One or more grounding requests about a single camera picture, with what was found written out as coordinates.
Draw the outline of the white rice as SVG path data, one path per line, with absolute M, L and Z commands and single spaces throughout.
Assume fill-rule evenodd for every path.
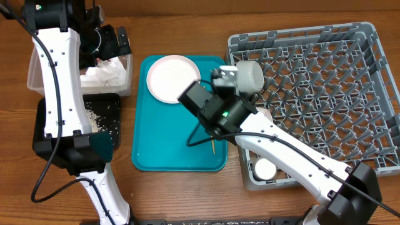
M 117 146 L 120 139 L 121 110 L 119 101 L 86 101 L 86 114 L 91 122 L 92 132 L 107 131 Z

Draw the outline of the wooden chopstick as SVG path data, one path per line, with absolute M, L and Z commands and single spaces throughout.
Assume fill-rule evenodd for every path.
M 214 145 L 214 140 L 211 140 L 211 144 L 212 144 L 212 152 L 215 155 L 215 145 Z

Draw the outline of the large white plate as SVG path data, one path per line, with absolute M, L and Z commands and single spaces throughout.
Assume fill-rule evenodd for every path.
M 147 72 L 149 92 L 167 104 L 177 104 L 178 97 L 194 81 L 201 79 L 196 64 L 188 57 L 168 55 L 156 60 Z

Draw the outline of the grey bowl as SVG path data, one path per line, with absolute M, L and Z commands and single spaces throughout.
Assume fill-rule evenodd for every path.
M 236 83 L 241 94 L 256 94 L 263 88 L 264 75 L 258 62 L 239 61 L 236 67 Z

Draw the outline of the small pink plate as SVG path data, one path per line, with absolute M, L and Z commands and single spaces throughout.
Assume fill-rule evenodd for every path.
M 257 107 L 257 117 L 263 121 L 268 120 L 270 123 L 273 123 L 273 117 L 268 109 Z

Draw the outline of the white tissue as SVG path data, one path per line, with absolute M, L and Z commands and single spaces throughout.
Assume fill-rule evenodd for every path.
M 99 61 L 80 74 L 82 87 L 120 86 L 126 80 L 126 69 L 118 57 Z

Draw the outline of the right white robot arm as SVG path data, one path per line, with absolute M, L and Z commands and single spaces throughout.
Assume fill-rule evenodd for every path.
M 377 208 L 394 216 L 383 204 L 376 172 L 359 161 L 350 166 L 325 156 L 270 121 L 247 99 L 220 98 L 193 81 L 178 101 L 209 134 L 206 141 L 227 140 L 252 151 L 304 186 L 318 201 L 298 224 L 367 224 Z

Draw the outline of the white cup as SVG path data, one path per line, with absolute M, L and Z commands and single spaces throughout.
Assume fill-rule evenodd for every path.
M 259 157 L 252 163 L 252 173 L 257 180 L 271 181 L 276 177 L 277 167 L 269 160 Z

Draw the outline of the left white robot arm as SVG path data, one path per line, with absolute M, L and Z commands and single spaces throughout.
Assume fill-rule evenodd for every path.
M 84 1 L 26 1 L 15 15 L 32 37 L 44 84 L 45 124 L 32 147 L 48 166 L 67 170 L 83 185 L 100 224 L 133 224 L 111 170 L 112 136 L 92 130 L 79 74 L 131 52 L 126 29 L 104 24 L 102 12 Z

